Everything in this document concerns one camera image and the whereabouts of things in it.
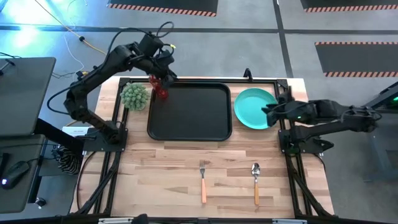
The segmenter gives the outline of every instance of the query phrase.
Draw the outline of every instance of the computer mouse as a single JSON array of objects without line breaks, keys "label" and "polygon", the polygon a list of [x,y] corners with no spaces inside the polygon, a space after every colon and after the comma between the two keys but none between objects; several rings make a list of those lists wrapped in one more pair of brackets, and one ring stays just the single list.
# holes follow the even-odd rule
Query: computer mouse
[{"label": "computer mouse", "polygon": [[1,187],[6,190],[14,188],[29,168],[26,161],[19,161],[12,165],[1,177]]}]

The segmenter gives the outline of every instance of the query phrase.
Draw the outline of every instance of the orange handle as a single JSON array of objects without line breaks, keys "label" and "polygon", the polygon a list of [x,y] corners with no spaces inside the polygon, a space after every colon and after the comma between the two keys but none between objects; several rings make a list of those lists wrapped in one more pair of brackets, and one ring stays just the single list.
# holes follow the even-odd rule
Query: orange handle
[{"label": "orange handle", "polygon": [[259,184],[257,182],[254,184],[254,204],[260,205]]},{"label": "orange handle", "polygon": [[203,178],[201,180],[201,202],[206,203],[206,184]]}]

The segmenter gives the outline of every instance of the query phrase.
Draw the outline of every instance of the wooden tabletop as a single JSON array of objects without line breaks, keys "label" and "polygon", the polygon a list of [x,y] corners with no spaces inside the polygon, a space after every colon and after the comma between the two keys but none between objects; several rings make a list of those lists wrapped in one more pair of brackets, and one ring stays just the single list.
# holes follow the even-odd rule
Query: wooden tabletop
[{"label": "wooden tabletop", "polygon": [[[110,120],[120,77],[102,84],[95,113]],[[296,100],[307,101],[303,79],[288,78]],[[232,110],[236,96],[247,88],[274,93],[270,84],[228,84]],[[114,193],[112,216],[293,218],[292,198],[284,155],[277,139],[279,124],[265,130],[245,127],[232,112],[233,133],[223,142],[156,141],[147,133],[149,105],[131,111],[126,150],[122,153]],[[100,178],[104,153],[97,153],[84,170],[80,184],[83,204]],[[206,160],[207,203],[201,203],[199,160]],[[254,204],[251,166],[258,162],[260,206]],[[321,162],[303,154],[307,185],[324,208],[333,213],[326,175]],[[301,190],[300,208],[304,212]],[[76,210],[75,202],[71,212]]]}]

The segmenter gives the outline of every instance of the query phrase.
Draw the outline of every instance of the green plate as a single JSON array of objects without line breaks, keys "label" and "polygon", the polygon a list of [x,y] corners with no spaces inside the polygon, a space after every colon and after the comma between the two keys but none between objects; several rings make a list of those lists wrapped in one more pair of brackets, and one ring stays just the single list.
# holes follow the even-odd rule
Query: green plate
[{"label": "green plate", "polygon": [[250,88],[242,91],[236,97],[234,110],[236,117],[247,127],[266,129],[269,128],[267,115],[261,108],[273,103],[277,103],[277,101],[269,92],[260,88]]}]

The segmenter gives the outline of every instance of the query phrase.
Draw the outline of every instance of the gray floor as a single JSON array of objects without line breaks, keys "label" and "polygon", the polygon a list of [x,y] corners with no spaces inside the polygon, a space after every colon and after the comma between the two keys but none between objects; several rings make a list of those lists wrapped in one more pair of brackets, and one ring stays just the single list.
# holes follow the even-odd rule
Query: gray floor
[{"label": "gray floor", "polygon": [[[173,21],[178,28],[239,28],[277,29],[272,0],[219,0],[215,18],[123,11],[105,7],[107,0],[70,1],[41,0],[44,6],[72,25],[87,27],[158,27]],[[396,30],[398,10],[367,12],[304,13],[299,0],[279,0],[285,29],[326,30]],[[0,25],[38,24],[57,26],[32,0],[9,0],[0,12]],[[107,49],[114,33],[79,32],[93,45]],[[21,57],[57,58],[55,72],[78,70],[81,65],[69,54],[64,32],[39,32],[25,27],[22,31],[0,30],[0,51]],[[70,50],[90,70],[103,60],[103,55],[66,34]],[[115,45],[138,41],[141,34],[122,34]],[[361,105],[374,98],[382,89],[396,82],[395,78],[326,78],[322,75],[315,50],[316,41],[396,41],[395,35],[286,35],[287,49],[295,78],[304,78],[310,99],[328,98],[347,105]],[[249,67],[256,77],[286,77],[278,34],[256,33],[171,33],[165,39],[177,46],[177,75],[240,77]],[[121,75],[143,75],[138,70]],[[46,100],[56,91],[67,87],[73,78],[52,78]],[[89,97],[89,107],[95,108],[99,89]],[[63,109],[61,95],[53,107]],[[61,128],[71,119],[51,113],[45,106],[40,117]],[[325,136],[335,147],[325,153],[326,174],[335,213],[343,218],[355,218],[398,223],[398,183],[365,183],[363,177],[375,171],[369,144],[364,134],[338,133]],[[72,201],[75,177],[59,175],[56,164],[42,169],[45,175],[39,195],[49,204],[41,210],[28,206],[19,214],[0,215],[0,220],[63,215]]]}]

